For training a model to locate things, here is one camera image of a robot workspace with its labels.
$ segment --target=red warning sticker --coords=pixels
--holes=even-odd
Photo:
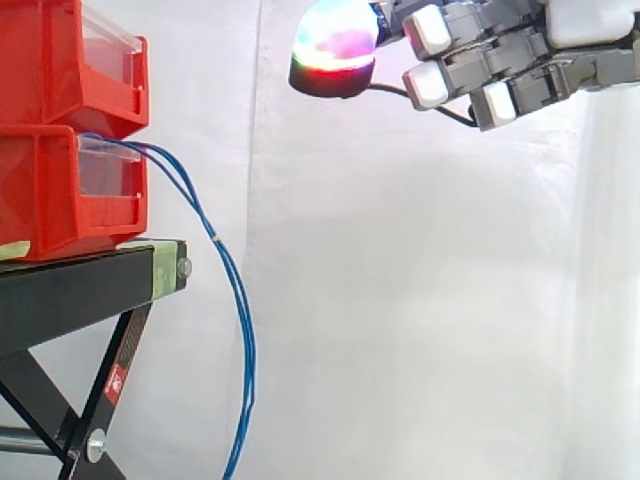
[[[104,387],[104,395],[115,407],[120,400],[120,394],[124,388],[124,381],[127,379],[127,371],[120,365],[114,365],[109,373],[107,385]]]

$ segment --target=yellow tape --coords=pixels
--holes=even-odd
[[[29,250],[31,250],[31,242],[28,241],[0,245],[0,262],[24,258],[29,254]]]
[[[118,248],[153,247],[153,298],[165,297],[176,291],[178,280],[178,244],[170,240],[132,240]]]

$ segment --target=red storage bin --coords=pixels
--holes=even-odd
[[[0,124],[123,139],[148,123],[144,38],[80,0],[0,0]]]
[[[113,249],[147,229],[146,161],[66,126],[0,127],[0,252],[26,261]]]

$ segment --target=blue wire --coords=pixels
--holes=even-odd
[[[255,375],[256,375],[256,345],[255,345],[255,332],[253,330],[253,321],[251,318],[251,310],[249,308],[249,300],[247,292],[238,271],[238,267],[233,260],[233,257],[229,253],[227,247],[222,243],[211,225],[211,222],[207,218],[195,186],[193,185],[191,178],[186,168],[178,161],[176,157],[171,155],[168,151],[155,145],[141,142],[127,142],[110,138],[103,138],[96,134],[85,134],[90,138],[96,138],[108,143],[121,145],[127,147],[143,157],[154,163],[160,170],[169,178],[171,183],[178,189],[180,194],[187,200],[191,208],[198,214],[207,235],[213,242],[222,265],[225,269],[229,282],[231,284],[234,299],[236,302],[236,308],[238,310],[238,317],[240,319],[240,327],[242,330],[242,337],[244,341],[244,384],[242,395],[242,411],[240,418],[238,419],[238,425],[236,429],[236,435],[229,455],[229,460],[224,471],[223,479],[230,480],[235,473],[238,466],[238,462],[242,453],[247,432],[249,430],[249,424],[251,421],[251,415],[253,407],[255,405]],[[147,150],[151,150],[162,158],[176,171],[183,185],[173,176],[169,169],[156,157],[148,153]]]

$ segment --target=silver bolt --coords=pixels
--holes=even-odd
[[[186,280],[193,273],[193,263],[188,258],[178,260],[178,277]]]
[[[87,460],[98,463],[107,452],[107,434],[99,428],[94,430],[87,441]]]

